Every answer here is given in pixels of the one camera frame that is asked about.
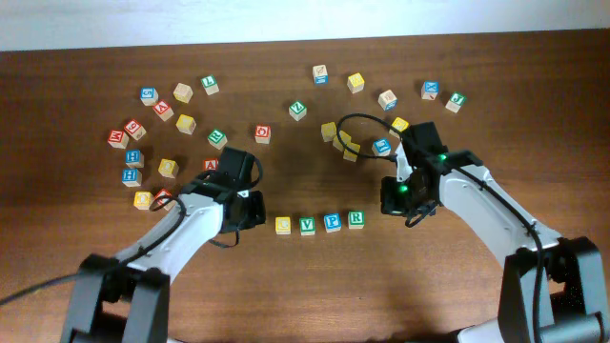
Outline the yellow block letter C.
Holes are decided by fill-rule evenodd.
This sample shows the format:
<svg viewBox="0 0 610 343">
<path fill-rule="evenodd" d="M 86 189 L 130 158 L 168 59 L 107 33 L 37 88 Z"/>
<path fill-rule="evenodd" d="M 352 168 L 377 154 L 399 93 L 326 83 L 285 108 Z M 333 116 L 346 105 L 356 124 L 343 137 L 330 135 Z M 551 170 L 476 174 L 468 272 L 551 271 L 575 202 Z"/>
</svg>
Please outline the yellow block letter C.
<svg viewBox="0 0 610 343">
<path fill-rule="evenodd" d="M 290 216 L 279 216 L 275 219 L 275 233 L 278 235 L 287 235 L 292 232 L 292 224 Z"/>
</svg>

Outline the green block letter V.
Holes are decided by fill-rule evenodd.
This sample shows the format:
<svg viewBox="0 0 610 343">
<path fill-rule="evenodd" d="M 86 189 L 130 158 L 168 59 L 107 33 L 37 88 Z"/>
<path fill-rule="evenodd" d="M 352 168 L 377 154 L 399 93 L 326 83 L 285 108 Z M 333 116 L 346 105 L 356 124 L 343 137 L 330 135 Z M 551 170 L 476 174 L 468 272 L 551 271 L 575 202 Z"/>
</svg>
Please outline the green block letter V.
<svg viewBox="0 0 610 343">
<path fill-rule="evenodd" d="M 299 230 L 303 236 L 315 234 L 315 219 L 313 217 L 301 217 L 299 219 Z"/>
</svg>

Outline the blue block letter P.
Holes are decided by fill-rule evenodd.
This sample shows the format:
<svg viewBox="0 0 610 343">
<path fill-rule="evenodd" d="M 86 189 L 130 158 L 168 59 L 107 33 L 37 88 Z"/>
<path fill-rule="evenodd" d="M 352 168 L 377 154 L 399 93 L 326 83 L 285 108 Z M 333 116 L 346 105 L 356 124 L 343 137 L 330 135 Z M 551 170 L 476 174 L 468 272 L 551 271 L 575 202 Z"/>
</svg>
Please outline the blue block letter P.
<svg viewBox="0 0 610 343">
<path fill-rule="evenodd" d="M 342 224 L 338 213 L 329 213 L 323 216 L 326 232 L 337 232 L 341 230 Z"/>
</svg>

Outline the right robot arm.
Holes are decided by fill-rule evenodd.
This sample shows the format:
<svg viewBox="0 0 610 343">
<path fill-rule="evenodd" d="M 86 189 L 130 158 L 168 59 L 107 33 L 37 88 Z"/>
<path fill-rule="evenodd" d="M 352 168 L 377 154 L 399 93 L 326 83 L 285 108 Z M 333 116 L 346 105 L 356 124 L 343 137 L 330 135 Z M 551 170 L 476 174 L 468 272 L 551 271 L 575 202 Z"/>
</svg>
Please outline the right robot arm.
<svg viewBox="0 0 610 343">
<path fill-rule="evenodd" d="M 443 207 L 465 222 L 503 269 L 498 315 L 456 342 L 606 342 L 609 306 L 601 254 L 568 239 L 516 202 L 470 151 L 449 151 L 434 123 L 409 127 L 381 181 L 381 211 L 406 227 Z"/>
</svg>

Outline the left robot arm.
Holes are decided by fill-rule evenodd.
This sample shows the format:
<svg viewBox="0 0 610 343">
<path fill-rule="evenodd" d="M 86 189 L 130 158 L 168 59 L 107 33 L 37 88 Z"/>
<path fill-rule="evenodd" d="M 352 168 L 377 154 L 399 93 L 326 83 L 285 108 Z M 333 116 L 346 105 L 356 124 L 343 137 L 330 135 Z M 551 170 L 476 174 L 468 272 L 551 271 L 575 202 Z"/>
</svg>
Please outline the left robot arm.
<svg viewBox="0 0 610 343">
<path fill-rule="evenodd" d="M 226 148 L 216 169 L 204 171 L 177 195 L 153 207 L 170 211 L 144 236 L 113 257 L 92 254 L 80 265 L 61 333 L 64 342 L 168 342 L 170 287 L 205 244 L 240 234 L 266 220 L 256 189 L 260 161 Z"/>
</svg>

